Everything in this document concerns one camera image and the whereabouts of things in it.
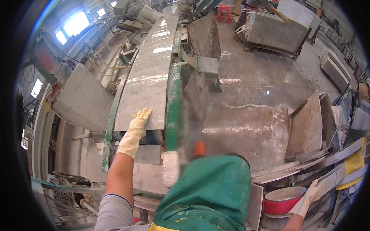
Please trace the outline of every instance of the green apron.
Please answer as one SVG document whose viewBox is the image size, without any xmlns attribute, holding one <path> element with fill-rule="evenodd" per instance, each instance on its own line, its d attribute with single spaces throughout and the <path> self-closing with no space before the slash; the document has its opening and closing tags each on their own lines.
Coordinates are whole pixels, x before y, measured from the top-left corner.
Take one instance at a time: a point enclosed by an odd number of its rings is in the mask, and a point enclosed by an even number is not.
<svg viewBox="0 0 370 231">
<path fill-rule="evenodd" d="M 206 157 L 185 166 L 154 214 L 157 226 L 245 231 L 251 176 L 237 156 Z"/>
</svg>

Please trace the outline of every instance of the window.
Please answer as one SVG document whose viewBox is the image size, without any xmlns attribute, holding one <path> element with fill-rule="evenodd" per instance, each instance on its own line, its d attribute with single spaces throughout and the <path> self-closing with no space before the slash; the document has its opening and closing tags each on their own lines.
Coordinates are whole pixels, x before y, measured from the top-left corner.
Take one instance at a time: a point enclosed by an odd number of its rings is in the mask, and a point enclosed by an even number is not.
<svg viewBox="0 0 370 231">
<path fill-rule="evenodd" d="M 101 8 L 100 10 L 97 11 L 99 18 L 101 18 L 103 15 L 105 15 L 105 10 L 104 8 Z"/>
<path fill-rule="evenodd" d="M 85 13 L 83 11 L 79 12 L 76 16 L 74 16 L 71 20 L 69 20 L 64 26 L 65 32 L 68 36 L 76 36 L 81 31 L 83 31 L 86 27 L 90 25 L 89 20 L 87 19 Z"/>
<path fill-rule="evenodd" d="M 67 42 L 67 39 L 65 38 L 65 36 L 63 35 L 63 32 L 62 31 L 58 31 L 55 33 L 55 35 L 57 36 L 57 39 L 60 41 L 60 43 L 62 45 L 64 45 L 66 42 Z"/>
<path fill-rule="evenodd" d="M 36 98 L 38 94 L 40 93 L 41 87 L 42 87 L 42 82 L 40 80 L 36 80 L 35 86 L 33 87 L 31 91 L 31 95 L 33 98 Z"/>
</svg>

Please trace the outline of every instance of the forearm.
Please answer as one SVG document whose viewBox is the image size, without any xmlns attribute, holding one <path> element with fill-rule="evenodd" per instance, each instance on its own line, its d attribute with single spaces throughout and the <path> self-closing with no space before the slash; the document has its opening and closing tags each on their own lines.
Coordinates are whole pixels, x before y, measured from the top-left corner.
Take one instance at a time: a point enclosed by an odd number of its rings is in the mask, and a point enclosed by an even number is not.
<svg viewBox="0 0 370 231">
<path fill-rule="evenodd" d="M 280 231 L 300 231 L 303 223 L 303 216 L 292 214 Z"/>
<path fill-rule="evenodd" d="M 278 10 L 277 9 L 275 9 L 274 7 L 269 7 L 269 10 L 272 12 L 272 13 L 274 13 L 274 14 L 276 14 L 277 16 L 279 16 L 280 18 L 282 18 L 283 16 L 282 16 L 282 14 L 280 13 L 280 12 L 278 12 Z"/>
<path fill-rule="evenodd" d="M 132 175 L 134 160 L 124 153 L 117 153 L 108 170 L 105 194 L 112 193 L 123 196 L 134 205 Z"/>
</svg>

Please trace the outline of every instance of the wheel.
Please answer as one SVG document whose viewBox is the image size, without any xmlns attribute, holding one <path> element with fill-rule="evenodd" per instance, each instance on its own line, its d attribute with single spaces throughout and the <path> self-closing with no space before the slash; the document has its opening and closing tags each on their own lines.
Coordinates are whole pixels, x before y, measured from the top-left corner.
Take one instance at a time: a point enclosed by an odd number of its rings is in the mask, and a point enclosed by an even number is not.
<svg viewBox="0 0 370 231">
<path fill-rule="evenodd" d="M 77 176 L 77 175 L 73 175 L 72 177 L 75 181 L 79 182 L 79 183 L 83 183 L 83 184 L 87 184 L 87 183 L 90 183 L 90 180 L 87 179 L 86 177 L 83 177 L 83 176 Z"/>
</svg>

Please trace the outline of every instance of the stool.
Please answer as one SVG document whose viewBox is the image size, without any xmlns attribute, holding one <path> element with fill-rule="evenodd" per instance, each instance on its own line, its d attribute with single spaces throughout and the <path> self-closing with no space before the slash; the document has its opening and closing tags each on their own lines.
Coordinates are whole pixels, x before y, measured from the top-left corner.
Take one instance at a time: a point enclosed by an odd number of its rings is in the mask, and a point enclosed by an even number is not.
<svg viewBox="0 0 370 231">
<path fill-rule="evenodd" d="M 217 13 L 217 22 L 220 20 L 227 20 L 229 23 L 232 22 L 231 18 L 231 9 L 229 5 L 219 5 L 218 6 L 218 13 Z"/>
</svg>

